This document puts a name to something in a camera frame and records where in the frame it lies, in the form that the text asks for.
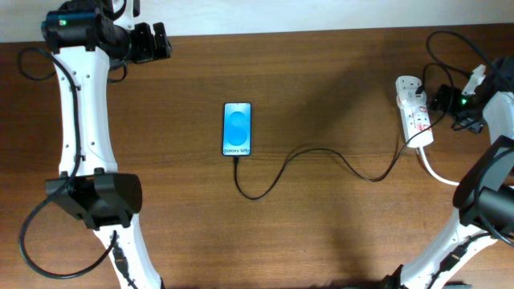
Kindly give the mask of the blue Galaxy smartphone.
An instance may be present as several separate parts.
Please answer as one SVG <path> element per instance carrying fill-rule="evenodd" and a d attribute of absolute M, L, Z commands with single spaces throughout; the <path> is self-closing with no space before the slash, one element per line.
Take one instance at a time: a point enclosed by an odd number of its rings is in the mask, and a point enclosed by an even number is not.
<path fill-rule="evenodd" d="M 225 103 L 223 113 L 222 155 L 251 155 L 251 104 Z"/>

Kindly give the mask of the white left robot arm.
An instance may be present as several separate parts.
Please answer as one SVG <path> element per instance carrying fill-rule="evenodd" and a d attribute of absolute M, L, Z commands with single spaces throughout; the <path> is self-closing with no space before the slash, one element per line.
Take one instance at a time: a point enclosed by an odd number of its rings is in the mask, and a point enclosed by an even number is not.
<path fill-rule="evenodd" d="M 140 12 L 127 0 L 66 1 L 47 13 L 41 31 L 59 82 L 63 148 L 46 192 L 102 242 L 121 287 L 162 288 L 141 233 L 141 182 L 119 172 L 108 126 L 109 72 L 171 55 L 163 23 L 137 23 Z"/>

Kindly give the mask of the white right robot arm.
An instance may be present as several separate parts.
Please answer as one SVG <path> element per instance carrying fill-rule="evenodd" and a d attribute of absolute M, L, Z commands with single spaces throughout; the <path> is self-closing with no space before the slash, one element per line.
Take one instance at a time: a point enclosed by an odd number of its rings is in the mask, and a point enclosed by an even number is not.
<path fill-rule="evenodd" d="M 492 145 L 461 180 L 455 210 L 438 237 L 413 262 L 387 275 L 379 289 L 445 288 L 476 254 L 513 232 L 513 94 L 498 91 L 485 108 Z"/>

